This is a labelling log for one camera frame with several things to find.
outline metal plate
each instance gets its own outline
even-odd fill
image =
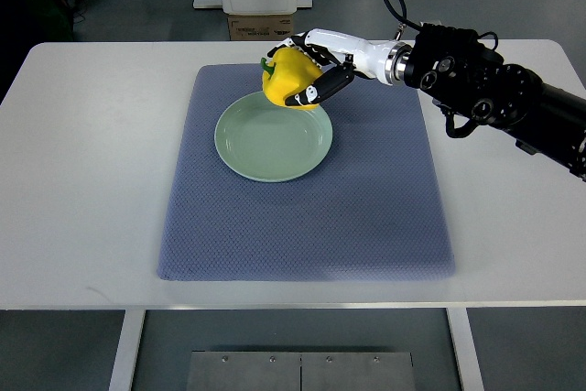
[[[415,391],[410,353],[303,353],[303,391]]]
[[[187,391],[299,391],[299,353],[193,352]]]
[[[415,391],[410,353],[193,352],[187,391]]]

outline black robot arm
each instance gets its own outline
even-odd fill
[[[434,98],[450,137],[490,125],[529,154],[542,153],[586,181],[586,100],[545,84],[533,71],[503,64],[476,31],[426,24],[397,75]],[[454,115],[468,118],[455,127]]]

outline green plate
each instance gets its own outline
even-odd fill
[[[236,173],[261,182],[283,182],[303,176],[325,158],[331,122],[321,107],[287,109],[255,92],[224,111],[214,141],[222,160]]]

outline blue mat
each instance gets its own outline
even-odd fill
[[[188,110],[158,275],[169,280],[413,280],[454,272],[417,93],[355,79],[323,104],[328,156],[283,183],[243,178],[213,132],[261,89],[257,65],[206,66]]]

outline table leg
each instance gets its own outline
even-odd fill
[[[451,340],[456,354],[462,391],[484,391],[472,330],[465,308],[447,308]]]
[[[145,320],[144,310],[126,310],[110,379],[110,391],[130,391]]]

